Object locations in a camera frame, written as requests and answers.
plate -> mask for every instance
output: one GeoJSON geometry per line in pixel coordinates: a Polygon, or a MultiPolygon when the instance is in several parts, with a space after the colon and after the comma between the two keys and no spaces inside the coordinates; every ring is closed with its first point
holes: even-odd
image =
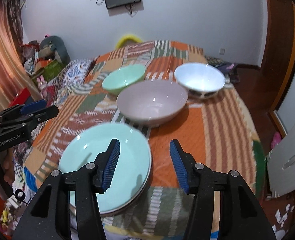
{"type": "MultiPolygon", "coordinates": [[[[150,146],[144,135],[133,127],[120,123],[93,126],[77,135],[63,152],[59,170],[77,171],[105,152],[111,140],[120,141],[121,153],[111,187],[97,194],[100,214],[114,213],[128,205],[144,188],[152,165],[150,146]]],[[[75,192],[70,192],[70,204],[75,207],[75,192]]]]}
{"type": "Polygon", "coordinates": [[[216,92],[225,85],[225,76],[216,68],[203,63],[185,63],[174,71],[176,81],[200,93],[216,92]]]}

wall outlet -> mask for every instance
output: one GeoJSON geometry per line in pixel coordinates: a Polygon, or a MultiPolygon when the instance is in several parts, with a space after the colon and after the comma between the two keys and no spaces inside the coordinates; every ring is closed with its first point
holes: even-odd
{"type": "Polygon", "coordinates": [[[224,55],[225,54],[225,49],[220,49],[219,54],[224,55]]]}

pink toy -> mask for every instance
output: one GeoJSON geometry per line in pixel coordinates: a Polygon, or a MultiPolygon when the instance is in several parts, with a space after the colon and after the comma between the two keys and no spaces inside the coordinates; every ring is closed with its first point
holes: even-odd
{"type": "Polygon", "coordinates": [[[43,99],[46,99],[46,95],[47,95],[47,82],[46,82],[46,80],[44,79],[43,75],[41,75],[36,80],[38,82],[38,87],[41,92],[41,97],[43,99]]]}
{"type": "Polygon", "coordinates": [[[271,149],[274,149],[276,145],[278,145],[282,140],[281,134],[279,132],[276,132],[273,136],[273,140],[271,142],[271,149]]]}

orange curtain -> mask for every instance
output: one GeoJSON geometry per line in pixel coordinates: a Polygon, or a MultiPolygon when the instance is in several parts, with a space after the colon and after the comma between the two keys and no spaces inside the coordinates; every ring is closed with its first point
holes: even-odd
{"type": "Polygon", "coordinates": [[[25,72],[11,35],[6,1],[0,0],[0,111],[9,107],[14,97],[25,87],[34,100],[40,93],[25,72]]]}

curtain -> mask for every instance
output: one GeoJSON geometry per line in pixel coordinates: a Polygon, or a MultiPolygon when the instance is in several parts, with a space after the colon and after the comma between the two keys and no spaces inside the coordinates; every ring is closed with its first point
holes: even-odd
{"type": "Polygon", "coordinates": [[[0,0],[0,111],[9,107],[14,97],[25,87],[34,100],[41,95],[25,72],[16,52],[6,10],[6,0],[0,0]]]}
{"type": "Polygon", "coordinates": [[[12,24],[14,35],[19,45],[23,45],[23,26],[21,17],[21,0],[7,0],[9,23],[12,24]]]}

